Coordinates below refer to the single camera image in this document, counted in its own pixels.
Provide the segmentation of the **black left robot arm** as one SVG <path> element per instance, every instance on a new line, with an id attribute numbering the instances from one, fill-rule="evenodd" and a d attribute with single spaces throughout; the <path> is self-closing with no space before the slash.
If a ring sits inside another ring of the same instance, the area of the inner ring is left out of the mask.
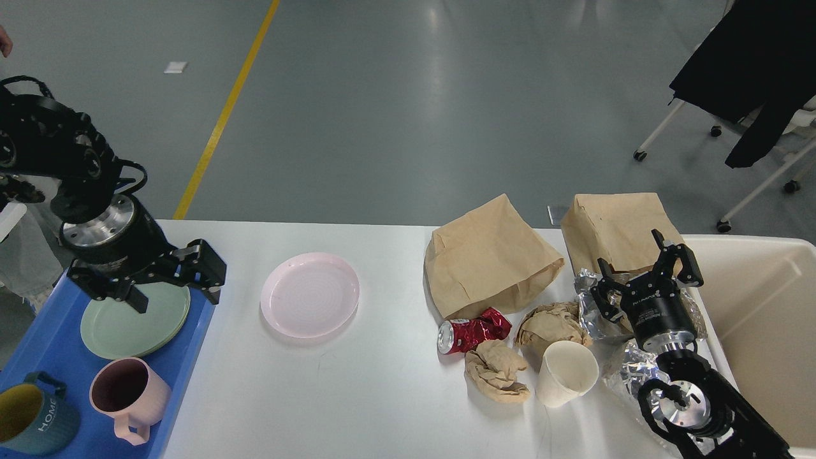
<path id="1" fill-rule="evenodd" d="M 24 81 L 29 76 L 2 81 L 2 202 L 43 201 L 24 175 L 59 180 L 50 209 L 74 256 L 68 278 L 93 300 L 126 302 L 139 313 L 149 305 L 139 285 L 156 282 L 199 290 L 218 304 L 226 262 L 204 239 L 184 248 L 169 243 L 135 197 L 146 175 L 122 178 L 123 168 L 143 166 L 117 157 L 91 118 L 56 101 L 44 82 L 37 81 L 38 95 L 9 90 Z"/>

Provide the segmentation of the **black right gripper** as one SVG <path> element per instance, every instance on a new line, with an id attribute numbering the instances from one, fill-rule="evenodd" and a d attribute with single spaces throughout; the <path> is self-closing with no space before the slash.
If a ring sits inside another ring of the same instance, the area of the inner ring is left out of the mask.
<path id="1" fill-rule="evenodd" d="M 644 351 L 687 349 L 696 341 L 697 328 L 682 305 L 680 289 L 701 287 L 703 275 L 696 254 L 685 243 L 668 243 L 657 229 L 651 235 L 660 253 L 646 277 L 615 272 L 606 259 L 598 258 L 601 278 L 590 293 L 601 317 L 630 324 Z"/>

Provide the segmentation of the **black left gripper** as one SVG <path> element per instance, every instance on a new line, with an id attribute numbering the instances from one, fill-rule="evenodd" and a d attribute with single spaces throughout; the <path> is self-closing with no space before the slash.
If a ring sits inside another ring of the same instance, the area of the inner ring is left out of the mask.
<path id="1" fill-rule="evenodd" d="M 135 286 L 145 270 L 171 253 L 171 282 L 200 291 L 212 305 L 221 302 L 227 264 L 205 239 L 175 248 L 145 207 L 131 194 L 114 194 L 110 205 L 87 222 L 64 222 L 61 243 L 73 253 L 66 278 L 93 300 L 124 302 L 138 314 L 149 299 Z"/>

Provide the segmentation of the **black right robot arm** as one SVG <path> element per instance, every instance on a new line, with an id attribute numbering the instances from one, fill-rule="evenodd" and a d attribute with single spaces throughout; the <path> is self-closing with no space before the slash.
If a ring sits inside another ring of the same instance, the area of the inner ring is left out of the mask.
<path id="1" fill-rule="evenodd" d="M 668 376 L 637 392 L 650 430 L 684 458 L 789 458 L 788 443 L 696 351 L 696 326 L 681 302 L 681 287 L 704 283 L 694 252 L 651 233 L 659 248 L 652 270 L 621 284 L 599 259 L 601 279 L 591 289 L 602 316 L 613 323 L 625 316 L 638 347 Z"/>

